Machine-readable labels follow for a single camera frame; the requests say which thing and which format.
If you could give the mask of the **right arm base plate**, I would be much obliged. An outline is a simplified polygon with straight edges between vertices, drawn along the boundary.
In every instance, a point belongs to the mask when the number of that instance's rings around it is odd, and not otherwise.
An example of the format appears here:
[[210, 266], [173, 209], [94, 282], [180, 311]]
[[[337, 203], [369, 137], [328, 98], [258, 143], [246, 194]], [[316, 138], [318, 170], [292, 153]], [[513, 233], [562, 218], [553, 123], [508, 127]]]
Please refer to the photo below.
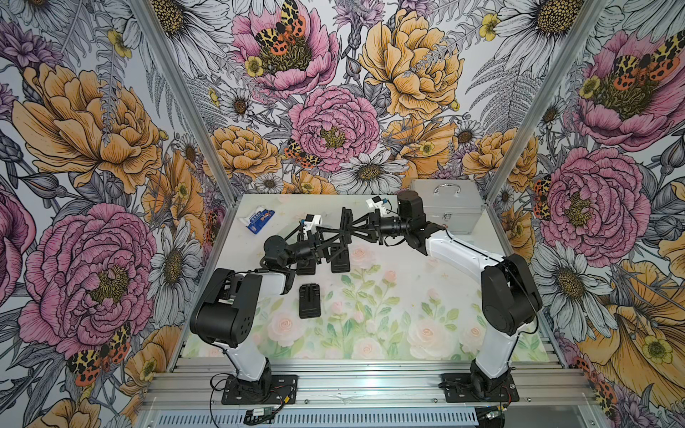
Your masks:
[[448, 403], [504, 403], [519, 402], [517, 386], [510, 371], [490, 379], [483, 374], [443, 374], [438, 387]]

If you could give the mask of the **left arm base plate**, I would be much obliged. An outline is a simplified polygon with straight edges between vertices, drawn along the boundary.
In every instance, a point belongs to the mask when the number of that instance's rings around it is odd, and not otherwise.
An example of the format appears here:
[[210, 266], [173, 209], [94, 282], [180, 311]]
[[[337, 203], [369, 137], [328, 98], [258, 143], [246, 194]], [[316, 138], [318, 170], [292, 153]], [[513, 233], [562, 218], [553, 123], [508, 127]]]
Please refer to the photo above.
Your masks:
[[231, 376], [223, 388], [221, 404], [238, 405], [285, 405], [294, 404], [299, 377], [296, 374], [272, 374], [260, 381], [248, 382]]

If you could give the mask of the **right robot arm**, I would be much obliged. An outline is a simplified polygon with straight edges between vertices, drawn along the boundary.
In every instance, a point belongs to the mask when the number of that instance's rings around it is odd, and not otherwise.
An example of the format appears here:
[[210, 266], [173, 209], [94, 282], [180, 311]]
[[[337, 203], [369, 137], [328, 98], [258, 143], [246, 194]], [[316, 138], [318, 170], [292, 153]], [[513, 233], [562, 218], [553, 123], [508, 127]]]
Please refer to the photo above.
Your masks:
[[340, 237], [345, 244], [354, 237], [376, 244], [399, 237], [419, 253], [477, 280], [487, 322], [483, 345], [471, 362], [467, 380], [446, 374], [440, 387], [446, 399], [449, 391], [467, 393], [480, 402], [516, 399], [511, 360], [520, 337], [537, 331], [531, 325], [539, 324], [542, 309], [542, 297], [525, 258], [490, 253], [454, 237], [447, 226], [428, 219], [415, 191], [401, 193], [398, 209], [389, 215], [374, 208], [356, 219], [352, 210], [342, 208]]

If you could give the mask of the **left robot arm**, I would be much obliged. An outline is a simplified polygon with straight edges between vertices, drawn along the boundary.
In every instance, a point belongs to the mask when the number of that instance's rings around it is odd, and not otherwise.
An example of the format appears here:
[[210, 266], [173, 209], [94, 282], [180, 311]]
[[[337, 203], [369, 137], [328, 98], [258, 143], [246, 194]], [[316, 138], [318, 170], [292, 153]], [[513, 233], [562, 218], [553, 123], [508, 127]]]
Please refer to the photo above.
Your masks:
[[289, 294], [297, 264], [330, 262], [351, 242], [351, 233], [344, 228], [306, 232], [304, 226], [298, 226], [293, 233], [304, 237], [292, 244], [281, 235], [266, 239], [256, 269], [215, 269], [193, 310], [191, 332], [221, 349], [235, 368], [224, 387], [224, 404], [267, 403], [283, 385], [273, 377], [268, 358], [251, 338], [259, 301]]

